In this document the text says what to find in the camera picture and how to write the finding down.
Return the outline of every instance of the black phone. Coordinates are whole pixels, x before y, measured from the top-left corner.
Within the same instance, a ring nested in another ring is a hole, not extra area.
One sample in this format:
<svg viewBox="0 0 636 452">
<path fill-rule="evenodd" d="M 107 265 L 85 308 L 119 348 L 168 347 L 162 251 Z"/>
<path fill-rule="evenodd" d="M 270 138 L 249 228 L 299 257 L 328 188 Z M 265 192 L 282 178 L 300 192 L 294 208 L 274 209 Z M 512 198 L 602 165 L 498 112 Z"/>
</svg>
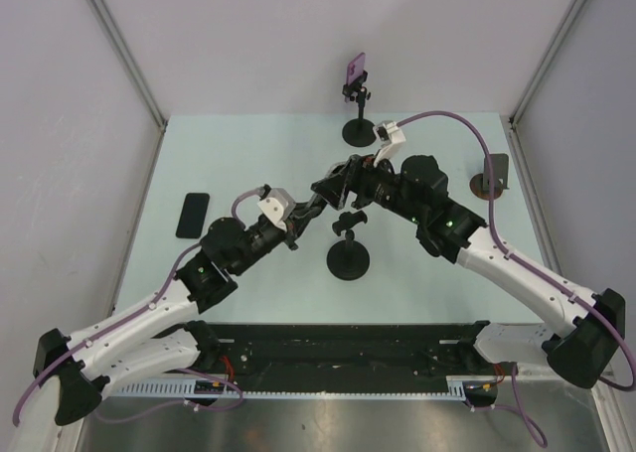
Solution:
<svg viewBox="0 0 636 452">
<path fill-rule="evenodd" d="M 209 194 L 186 194 L 177 225 L 177 238 L 199 238 L 208 212 Z"/>
</svg>

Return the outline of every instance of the smartphone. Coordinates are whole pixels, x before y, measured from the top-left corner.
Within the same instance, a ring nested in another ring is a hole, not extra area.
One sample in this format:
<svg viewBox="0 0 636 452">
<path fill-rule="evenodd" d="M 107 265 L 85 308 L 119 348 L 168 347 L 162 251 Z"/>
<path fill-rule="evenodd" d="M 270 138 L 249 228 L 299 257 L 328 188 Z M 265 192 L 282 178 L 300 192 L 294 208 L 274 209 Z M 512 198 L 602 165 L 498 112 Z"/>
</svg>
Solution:
<svg viewBox="0 0 636 452">
<path fill-rule="evenodd" d="M 347 65 L 347 85 L 354 82 L 365 72 L 365 59 L 367 55 L 362 52 L 353 58 Z"/>
<path fill-rule="evenodd" d="M 177 238 L 199 238 L 208 213 L 209 194 L 186 194 L 177 224 Z"/>
</svg>

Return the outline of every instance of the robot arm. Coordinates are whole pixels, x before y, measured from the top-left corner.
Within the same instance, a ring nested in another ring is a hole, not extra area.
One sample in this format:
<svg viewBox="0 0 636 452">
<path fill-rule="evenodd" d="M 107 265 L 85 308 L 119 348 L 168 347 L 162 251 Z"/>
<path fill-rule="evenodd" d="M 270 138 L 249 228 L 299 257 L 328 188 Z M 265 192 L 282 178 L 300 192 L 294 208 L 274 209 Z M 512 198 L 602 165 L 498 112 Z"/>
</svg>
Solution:
<svg viewBox="0 0 636 452">
<path fill-rule="evenodd" d="M 448 197 L 448 178 L 432 156 L 411 156 L 397 173 L 389 158 L 402 144 L 403 135 L 394 123 L 383 123 L 376 129 L 385 140 L 379 151 L 379 155 L 385 154 L 380 162 L 374 156 L 352 156 L 340 169 L 314 183 L 312 190 L 335 209 L 344 207 L 349 193 L 354 193 L 354 208 L 378 204 L 413 223 L 416 238 L 430 255 L 443 256 L 491 280 L 546 322 L 530 328 L 487 326 L 474 345 L 484 359 L 491 363 L 548 364 L 569 382 L 593 387 L 618 348 L 616 340 L 573 297 L 567 298 L 537 274 L 512 261 L 510 255 L 557 284 L 567 285 L 621 336 L 624 299 L 611 289 L 596 294 L 576 285 L 515 251 L 505 241 L 508 252 L 501 251 L 486 222 Z"/>
<path fill-rule="evenodd" d="M 326 205 L 318 196 L 296 204 L 285 191 L 265 186 L 259 202 L 263 214 L 254 225 L 244 228 L 234 218 L 213 222 L 195 245 L 200 250 L 183 267 L 175 265 L 157 293 L 68 337 L 58 329 L 43 335 L 34 374 L 59 379 L 56 423 L 85 417 L 112 391 L 141 378 L 210 367 L 219 342 L 205 322 L 192 320 L 237 289 L 232 275 L 243 274 L 282 243 L 296 249 L 295 240 Z M 183 323 L 168 338 L 151 339 Z"/>
</svg>

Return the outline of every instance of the red wire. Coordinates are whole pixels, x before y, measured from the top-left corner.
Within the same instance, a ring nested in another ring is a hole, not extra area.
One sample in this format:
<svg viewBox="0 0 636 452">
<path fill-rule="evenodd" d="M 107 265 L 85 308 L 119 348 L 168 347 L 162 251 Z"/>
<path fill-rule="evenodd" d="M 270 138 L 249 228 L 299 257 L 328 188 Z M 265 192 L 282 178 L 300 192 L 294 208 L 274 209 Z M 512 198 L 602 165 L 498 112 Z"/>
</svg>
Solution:
<svg viewBox="0 0 636 452">
<path fill-rule="evenodd" d="M 232 367 L 232 363 L 230 363 L 230 358 L 221 356 L 221 361 L 226 365 L 226 375 L 228 375 L 228 379 L 233 380 L 235 378 L 235 369 Z"/>
<path fill-rule="evenodd" d="M 497 376 L 501 376 L 501 378 L 497 379 L 496 384 L 501 384 L 504 381 L 504 379 L 506 378 L 506 372 L 501 367 L 501 365 L 494 365 L 494 368 L 495 368 L 495 374 Z"/>
</svg>

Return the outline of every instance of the cable tie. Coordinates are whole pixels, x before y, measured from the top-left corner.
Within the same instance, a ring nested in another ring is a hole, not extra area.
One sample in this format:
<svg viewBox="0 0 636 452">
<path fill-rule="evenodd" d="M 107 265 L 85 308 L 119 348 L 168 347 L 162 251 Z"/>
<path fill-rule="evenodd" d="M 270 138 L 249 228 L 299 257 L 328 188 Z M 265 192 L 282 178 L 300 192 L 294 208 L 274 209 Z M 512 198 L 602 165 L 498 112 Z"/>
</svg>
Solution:
<svg viewBox="0 0 636 452">
<path fill-rule="evenodd" d="M 506 258 L 507 260 L 510 260 L 510 257 L 515 253 L 515 250 L 511 247 L 508 248 L 508 251 L 506 253 L 504 253 L 504 258 Z"/>
</svg>

